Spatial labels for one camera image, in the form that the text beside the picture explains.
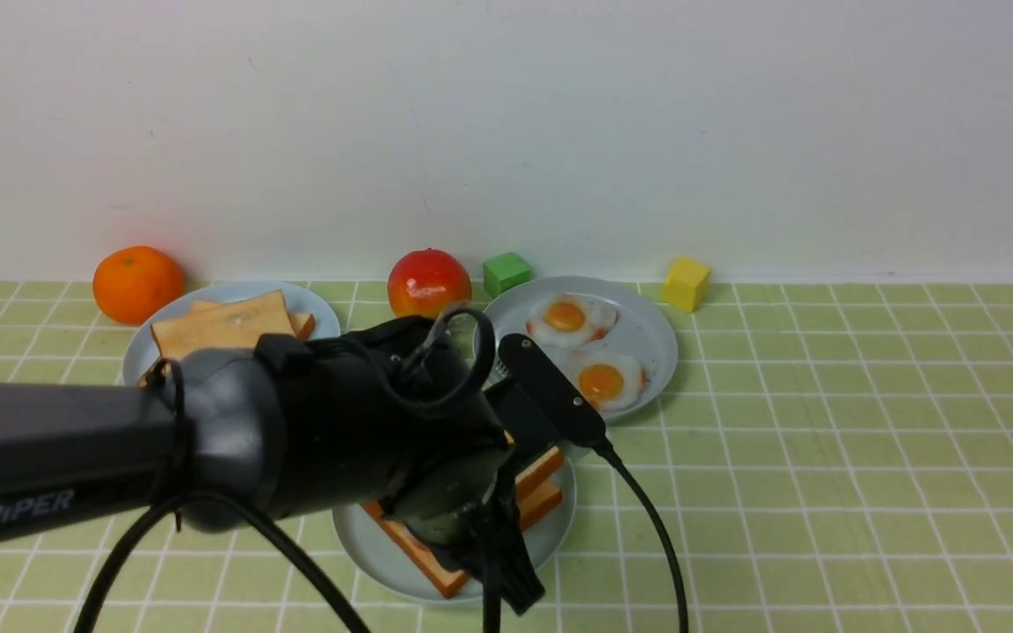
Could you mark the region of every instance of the light blue plate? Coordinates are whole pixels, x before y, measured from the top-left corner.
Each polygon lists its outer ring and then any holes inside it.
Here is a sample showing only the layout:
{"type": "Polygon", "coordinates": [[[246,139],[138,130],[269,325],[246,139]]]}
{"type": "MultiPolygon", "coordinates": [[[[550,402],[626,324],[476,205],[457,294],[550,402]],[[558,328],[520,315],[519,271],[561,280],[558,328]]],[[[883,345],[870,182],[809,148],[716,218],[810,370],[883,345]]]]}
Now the light blue plate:
{"type": "Polygon", "coordinates": [[[338,317],[330,304],[322,297],[294,284],[284,282],[229,282],[198,289],[166,304],[160,311],[153,314],[141,325],[140,330],[132,337],[128,351],[124,352],[124,384],[136,385],[151,365],[158,360],[158,347],[151,336],[151,325],[157,321],[176,319],[190,311],[194,300],[215,301],[217,303],[232,303],[244,301],[262,294],[281,291],[289,312],[309,312],[315,316],[315,329],[310,333],[310,340],[341,335],[342,328],[338,325],[338,317]]]}

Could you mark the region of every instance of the tangerine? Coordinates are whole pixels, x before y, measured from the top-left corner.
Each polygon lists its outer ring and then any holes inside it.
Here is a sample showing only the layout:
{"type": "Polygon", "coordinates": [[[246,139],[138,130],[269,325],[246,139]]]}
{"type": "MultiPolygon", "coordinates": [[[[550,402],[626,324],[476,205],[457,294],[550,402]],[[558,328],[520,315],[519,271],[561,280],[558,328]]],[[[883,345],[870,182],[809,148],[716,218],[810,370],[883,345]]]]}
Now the tangerine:
{"type": "Polygon", "coordinates": [[[182,269],[164,252],[138,245],[116,250],[92,275],[92,297],[116,323],[142,325],[184,292],[182,269]]]}

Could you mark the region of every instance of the apple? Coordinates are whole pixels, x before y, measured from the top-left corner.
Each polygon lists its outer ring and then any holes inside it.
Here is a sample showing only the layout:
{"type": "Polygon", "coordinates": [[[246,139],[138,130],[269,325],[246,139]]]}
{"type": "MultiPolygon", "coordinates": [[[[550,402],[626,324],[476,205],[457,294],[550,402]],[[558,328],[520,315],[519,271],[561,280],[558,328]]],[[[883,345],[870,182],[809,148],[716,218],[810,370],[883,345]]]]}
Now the apple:
{"type": "Polygon", "coordinates": [[[386,290],[394,317],[436,319],[446,306],[471,300],[471,278],[443,250],[414,250],[394,264],[386,290]]]}

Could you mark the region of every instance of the plate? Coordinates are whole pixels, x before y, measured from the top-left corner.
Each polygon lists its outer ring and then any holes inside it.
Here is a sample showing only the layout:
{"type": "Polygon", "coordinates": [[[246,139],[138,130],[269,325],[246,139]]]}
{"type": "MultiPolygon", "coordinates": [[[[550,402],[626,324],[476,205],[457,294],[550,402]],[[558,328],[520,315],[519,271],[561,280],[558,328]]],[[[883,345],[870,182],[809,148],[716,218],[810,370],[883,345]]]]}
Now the plate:
{"type": "Polygon", "coordinates": [[[217,303],[232,303],[258,297],[262,294],[281,291],[284,293],[284,303],[289,312],[309,312],[315,316],[315,329],[310,333],[310,340],[341,335],[342,328],[338,325],[338,317],[330,304],[317,294],[294,284],[284,282],[229,282],[215,284],[204,289],[186,293],[176,300],[166,304],[150,319],[141,325],[128,351],[124,352],[124,384],[134,386],[143,377],[155,361],[158,360],[158,347],[151,336],[151,325],[157,321],[176,319],[190,311],[190,304],[197,300],[215,301],[217,303]]]}
{"type": "MultiPolygon", "coordinates": [[[[619,284],[592,276],[540,276],[516,286],[487,305],[483,314],[494,324],[495,341],[510,333],[526,333],[530,309],[544,297],[554,293],[594,297],[614,305],[620,317],[603,339],[591,341],[579,349],[608,349],[634,357],[647,371],[647,389],[631,406],[603,413],[604,420],[614,421],[629,416],[664,392],[679,365],[679,341],[675,328],[651,301],[619,284]]],[[[478,341],[471,347],[478,351],[478,341]]],[[[565,355],[565,349],[545,348],[550,360],[565,355]]]]}
{"type": "MultiPolygon", "coordinates": [[[[562,468],[551,474],[550,481],[562,489],[562,501],[543,517],[542,521],[523,533],[523,540],[526,541],[526,549],[535,569],[541,569],[562,546],[576,511],[576,478],[570,461],[565,460],[562,468]]],[[[442,597],[421,570],[386,536],[361,505],[340,505],[330,512],[330,517],[334,521],[338,543],[355,565],[366,576],[398,597],[414,603],[434,605],[468,604],[483,597],[483,585],[474,579],[468,580],[455,597],[442,597]]],[[[552,586],[546,586],[547,596],[552,595],[552,586]]],[[[510,612],[510,609],[503,606],[503,612],[510,612]]]]}

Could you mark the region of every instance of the white wall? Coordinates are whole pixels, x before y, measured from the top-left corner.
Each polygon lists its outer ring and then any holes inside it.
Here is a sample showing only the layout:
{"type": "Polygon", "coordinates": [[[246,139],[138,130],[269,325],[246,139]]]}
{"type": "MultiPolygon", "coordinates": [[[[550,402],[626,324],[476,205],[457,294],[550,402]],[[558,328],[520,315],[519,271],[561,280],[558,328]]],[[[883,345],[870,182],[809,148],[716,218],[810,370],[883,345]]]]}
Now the white wall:
{"type": "Polygon", "coordinates": [[[0,1],[0,276],[137,242],[1013,275],[1013,1],[0,1]]]}

